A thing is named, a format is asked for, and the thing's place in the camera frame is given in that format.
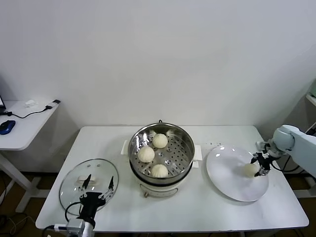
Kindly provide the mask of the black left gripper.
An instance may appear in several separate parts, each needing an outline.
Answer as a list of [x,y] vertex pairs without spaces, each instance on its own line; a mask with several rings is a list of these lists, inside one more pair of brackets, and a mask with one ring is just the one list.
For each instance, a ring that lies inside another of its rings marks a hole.
[[82,209],[79,214],[79,219],[94,219],[99,207],[106,204],[106,199],[111,199],[114,195],[114,177],[111,177],[108,189],[104,193],[86,192],[91,175],[89,174],[85,179],[80,176],[79,179],[79,195]]

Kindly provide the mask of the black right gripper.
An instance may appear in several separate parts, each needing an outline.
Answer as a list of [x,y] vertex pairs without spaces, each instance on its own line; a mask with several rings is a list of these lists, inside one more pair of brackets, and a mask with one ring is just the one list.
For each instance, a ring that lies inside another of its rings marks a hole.
[[253,153],[250,163],[259,162],[260,169],[254,177],[266,176],[270,172],[271,157],[268,153]]

